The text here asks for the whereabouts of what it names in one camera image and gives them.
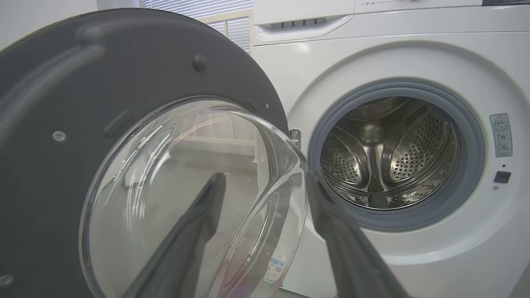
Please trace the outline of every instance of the stainless steel drum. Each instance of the stainless steel drum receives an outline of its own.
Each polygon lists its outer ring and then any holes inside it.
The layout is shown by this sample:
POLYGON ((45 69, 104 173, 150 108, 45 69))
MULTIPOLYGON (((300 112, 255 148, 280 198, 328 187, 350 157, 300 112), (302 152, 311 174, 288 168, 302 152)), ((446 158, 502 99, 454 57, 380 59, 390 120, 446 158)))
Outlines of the stainless steel drum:
POLYGON ((398 209, 432 195, 457 154, 452 125, 426 102, 403 97, 363 104, 339 120, 321 153, 324 177, 343 198, 398 209))

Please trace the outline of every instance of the window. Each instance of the window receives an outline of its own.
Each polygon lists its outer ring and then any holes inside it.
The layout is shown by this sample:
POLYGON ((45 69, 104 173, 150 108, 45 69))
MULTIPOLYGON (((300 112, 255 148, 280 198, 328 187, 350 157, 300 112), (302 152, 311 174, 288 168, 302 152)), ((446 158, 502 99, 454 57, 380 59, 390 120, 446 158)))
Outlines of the window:
POLYGON ((254 0, 139 0, 139 6, 192 17, 230 38, 247 53, 252 51, 254 0))

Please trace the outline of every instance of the white blinds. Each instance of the white blinds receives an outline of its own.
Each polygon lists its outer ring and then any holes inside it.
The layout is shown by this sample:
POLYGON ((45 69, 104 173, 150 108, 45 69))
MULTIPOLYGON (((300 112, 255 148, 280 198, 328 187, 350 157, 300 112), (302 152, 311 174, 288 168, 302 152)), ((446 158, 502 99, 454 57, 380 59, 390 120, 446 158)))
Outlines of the white blinds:
POLYGON ((199 19, 253 8, 254 0, 139 0, 139 4, 142 8, 176 12, 199 19))

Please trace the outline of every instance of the transparent glass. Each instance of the transparent glass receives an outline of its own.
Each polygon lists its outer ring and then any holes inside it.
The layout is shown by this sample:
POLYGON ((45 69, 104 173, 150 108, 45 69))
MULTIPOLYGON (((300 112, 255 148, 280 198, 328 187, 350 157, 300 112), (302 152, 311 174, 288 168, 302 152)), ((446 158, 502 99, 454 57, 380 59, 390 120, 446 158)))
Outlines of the transparent glass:
POLYGON ((306 161, 270 123, 218 98, 153 113, 109 153, 82 219, 96 295, 120 297, 212 174, 226 191, 195 297, 269 297, 298 246, 306 161))

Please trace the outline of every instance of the wall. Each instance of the wall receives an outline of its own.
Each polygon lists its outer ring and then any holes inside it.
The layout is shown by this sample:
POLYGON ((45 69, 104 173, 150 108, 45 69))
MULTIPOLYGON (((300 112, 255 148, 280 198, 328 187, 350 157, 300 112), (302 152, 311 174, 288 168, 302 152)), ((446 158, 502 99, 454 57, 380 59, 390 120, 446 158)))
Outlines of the wall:
POLYGON ((42 27, 96 10, 96 0, 2 0, 0 50, 42 27))

